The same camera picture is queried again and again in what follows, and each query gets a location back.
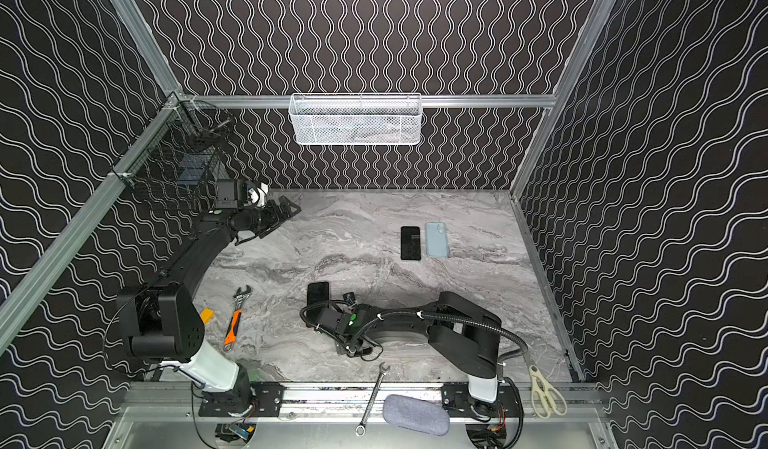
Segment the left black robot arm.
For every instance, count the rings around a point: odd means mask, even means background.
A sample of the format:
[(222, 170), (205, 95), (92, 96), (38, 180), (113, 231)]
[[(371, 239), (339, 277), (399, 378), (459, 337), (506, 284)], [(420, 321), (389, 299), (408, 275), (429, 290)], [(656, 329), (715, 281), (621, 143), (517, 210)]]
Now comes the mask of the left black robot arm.
[(115, 316), (126, 355), (184, 375), (218, 415), (249, 413), (255, 397), (247, 370), (206, 340), (194, 295), (218, 255), (243, 243), (242, 233), (248, 241), (263, 239), (300, 211), (286, 196), (270, 197), (264, 184), (219, 181), (212, 207), (195, 218), (168, 266), (118, 294)]

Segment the pale blue phone case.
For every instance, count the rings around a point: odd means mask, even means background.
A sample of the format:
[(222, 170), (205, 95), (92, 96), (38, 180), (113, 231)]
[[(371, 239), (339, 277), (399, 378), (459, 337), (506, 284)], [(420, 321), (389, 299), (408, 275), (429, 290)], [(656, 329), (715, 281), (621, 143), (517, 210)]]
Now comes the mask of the pale blue phone case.
[(425, 225), (426, 252), (430, 258), (447, 259), (449, 245), (447, 228), (443, 222), (429, 222)]

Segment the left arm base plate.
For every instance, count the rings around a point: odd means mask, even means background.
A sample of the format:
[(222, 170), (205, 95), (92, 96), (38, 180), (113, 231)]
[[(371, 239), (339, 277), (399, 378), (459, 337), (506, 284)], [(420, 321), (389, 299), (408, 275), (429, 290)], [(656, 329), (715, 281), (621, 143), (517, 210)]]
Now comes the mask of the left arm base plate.
[(277, 417), (286, 387), (277, 382), (253, 382), (249, 389), (234, 388), (222, 393), (202, 393), (197, 410), (201, 417)]

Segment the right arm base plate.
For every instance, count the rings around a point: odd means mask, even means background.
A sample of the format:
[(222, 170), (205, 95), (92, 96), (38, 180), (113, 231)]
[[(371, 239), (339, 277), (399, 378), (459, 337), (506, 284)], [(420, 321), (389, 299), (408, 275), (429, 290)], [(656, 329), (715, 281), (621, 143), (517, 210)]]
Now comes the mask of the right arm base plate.
[(439, 402), (452, 418), (497, 419), (501, 412), (504, 412), (507, 418), (514, 418), (521, 413), (521, 405), (512, 386), (506, 383), (498, 387), (493, 402), (471, 396), (467, 383), (446, 383), (440, 389)]

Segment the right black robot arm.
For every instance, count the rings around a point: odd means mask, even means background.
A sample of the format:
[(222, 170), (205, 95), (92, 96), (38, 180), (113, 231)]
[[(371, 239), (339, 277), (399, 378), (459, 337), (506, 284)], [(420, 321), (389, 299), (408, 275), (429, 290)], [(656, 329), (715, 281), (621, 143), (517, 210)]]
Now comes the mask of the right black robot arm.
[(471, 399), (487, 405), (498, 399), (501, 319), (456, 293), (442, 292), (435, 302), (395, 309), (358, 303), (349, 293), (345, 300), (310, 304), (300, 317), (350, 358), (379, 355), (386, 343), (426, 343), (466, 375)]

